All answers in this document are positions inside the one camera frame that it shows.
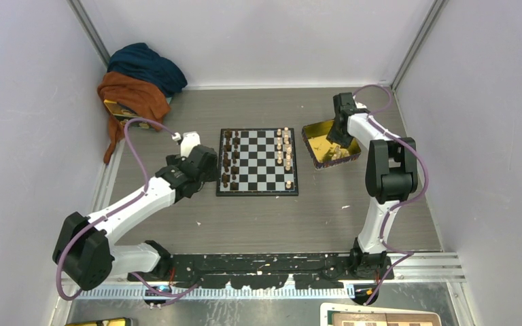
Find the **gold tin box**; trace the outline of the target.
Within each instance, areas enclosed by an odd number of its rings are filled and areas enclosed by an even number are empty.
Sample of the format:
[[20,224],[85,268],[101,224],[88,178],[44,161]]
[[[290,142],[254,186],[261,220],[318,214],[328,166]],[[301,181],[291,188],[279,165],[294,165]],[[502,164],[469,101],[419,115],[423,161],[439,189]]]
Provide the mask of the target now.
[[316,170],[322,170],[357,160],[362,152],[358,142],[352,140],[347,149],[331,143],[327,135],[334,120],[325,120],[302,127],[302,139]]

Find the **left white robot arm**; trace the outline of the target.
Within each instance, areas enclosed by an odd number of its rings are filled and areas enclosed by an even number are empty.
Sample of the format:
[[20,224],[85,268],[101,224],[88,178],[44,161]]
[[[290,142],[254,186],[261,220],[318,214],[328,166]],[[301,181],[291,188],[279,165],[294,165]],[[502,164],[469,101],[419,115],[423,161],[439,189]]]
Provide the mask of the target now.
[[216,176],[218,155],[196,145],[187,156],[167,157],[167,166],[113,205],[87,216],[70,214],[63,222],[52,260],[59,273],[67,274],[84,291],[107,278],[138,273],[154,280],[171,271],[171,255],[154,240],[137,245],[118,245],[119,239],[148,217],[191,198]]

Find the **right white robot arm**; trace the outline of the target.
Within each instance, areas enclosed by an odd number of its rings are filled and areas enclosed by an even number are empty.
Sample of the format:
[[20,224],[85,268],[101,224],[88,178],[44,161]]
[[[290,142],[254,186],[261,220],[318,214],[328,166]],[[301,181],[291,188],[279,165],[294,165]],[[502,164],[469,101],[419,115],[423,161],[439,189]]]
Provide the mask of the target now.
[[349,265],[354,276],[365,279],[388,267],[389,231],[400,204],[417,190],[415,141],[380,125],[369,110],[358,107],[350,92],[339,93],[332,100],[334,120],[327,134],[329,142],[346,148],[358,141],[368,151],[365,186],[370,205],[350,252]]

